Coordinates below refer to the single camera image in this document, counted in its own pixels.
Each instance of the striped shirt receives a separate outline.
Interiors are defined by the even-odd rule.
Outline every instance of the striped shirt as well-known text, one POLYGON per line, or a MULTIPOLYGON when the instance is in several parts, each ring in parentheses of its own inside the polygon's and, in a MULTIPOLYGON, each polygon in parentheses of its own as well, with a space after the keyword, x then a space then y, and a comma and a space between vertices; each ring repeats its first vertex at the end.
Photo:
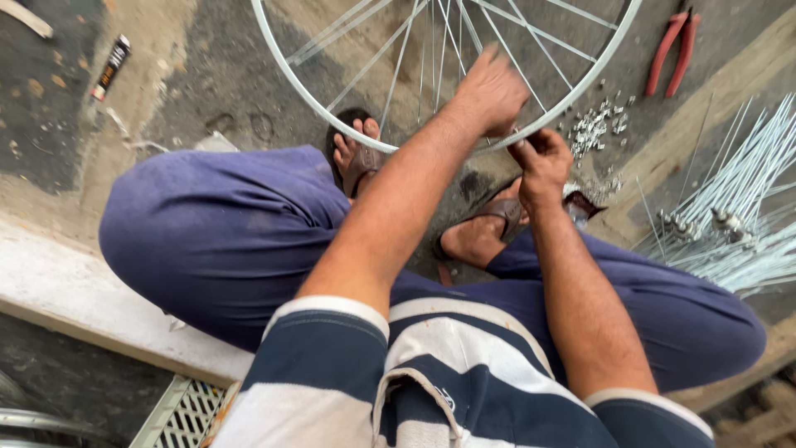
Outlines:
POLYGON ((578 400, 500 309, 420 298, 387 322, 331 296, 277 310, 213 445, 714 446, 698 416, 659 395, 611 388, 578 400))

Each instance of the metal grate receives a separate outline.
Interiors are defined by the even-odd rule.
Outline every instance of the metal grate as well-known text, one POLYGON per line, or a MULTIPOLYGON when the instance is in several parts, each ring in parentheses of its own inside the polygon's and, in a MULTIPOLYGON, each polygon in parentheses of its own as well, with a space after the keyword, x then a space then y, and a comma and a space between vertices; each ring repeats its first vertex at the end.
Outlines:
POLYGON ((199 448, 224 389, 175 375, 130 448, 199 448))

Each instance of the red-handled pliers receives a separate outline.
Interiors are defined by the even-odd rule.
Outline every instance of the red-handled pliers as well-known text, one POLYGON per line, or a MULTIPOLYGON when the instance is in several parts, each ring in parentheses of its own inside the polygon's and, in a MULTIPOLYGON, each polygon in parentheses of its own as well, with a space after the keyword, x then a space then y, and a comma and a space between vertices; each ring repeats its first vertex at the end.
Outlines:
POLYGON ((666 89, 666 98, 671 97, 677 91, 677 87, 680 86, 680 81, 683 80, 683 75, 685 75, 685 70, 689 67, 691 53, 693 53, 694 50, 694 39, 697 35, 696 27, 699 25, 700 20, 700 15, 693 13, 693 6, 689 7, 688 11, 674 14, 669 19, 669 30, 666 31, 666 35, 663 37, 663 41, 661 41, 661 46, 657 48, 655 58, 652 60, 650 78, 647 81, 647 96, 652 96, 655 93, 657 79, 661 75, 663 60, 666 58, 666 54, 669 52, 669 48, 672 46, 675 37, 677 37, 682 29, 683 35, 680 42, 680 59, 677 61, 677 67, 674 69, 672 80, 669 82, 669 88, 666 89))

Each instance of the hand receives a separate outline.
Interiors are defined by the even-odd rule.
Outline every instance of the hand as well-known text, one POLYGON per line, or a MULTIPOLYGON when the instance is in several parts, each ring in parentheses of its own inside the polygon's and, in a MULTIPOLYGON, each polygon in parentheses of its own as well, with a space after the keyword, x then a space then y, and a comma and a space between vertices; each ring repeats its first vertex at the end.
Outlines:
POLYGON ((530 92, 498 47, 488 45, 456 88, 451 108, 474 118, 482 135, 502 137, 511 131, 530 92))
POLYGON ((560 208, 572 165, 572 153, 564 139, 545 128, 509 146, 509 152, 522 167, 520 202, 528 213, 550 206, 560 208))

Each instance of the hairy arm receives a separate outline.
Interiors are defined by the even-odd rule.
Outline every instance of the hairy arm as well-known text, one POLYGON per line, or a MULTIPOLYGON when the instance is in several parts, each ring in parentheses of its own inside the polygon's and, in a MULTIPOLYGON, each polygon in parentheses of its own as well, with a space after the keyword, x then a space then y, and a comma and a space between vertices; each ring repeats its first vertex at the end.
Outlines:
POLYGON ((528 98, 496 54, 485 49, 451 102, 379 171, 296 297, 347 297, 387 317, 392 283, 470 149, 481 135, 508 132, 528 98))
POLYGON ((566 143, 543 129, 510 150, 524 170, 521 201, 531 218, 548 325, 569 388, 581 399, 609 387, 657 393, 630 316, 561 206, 572 165, 566 143))

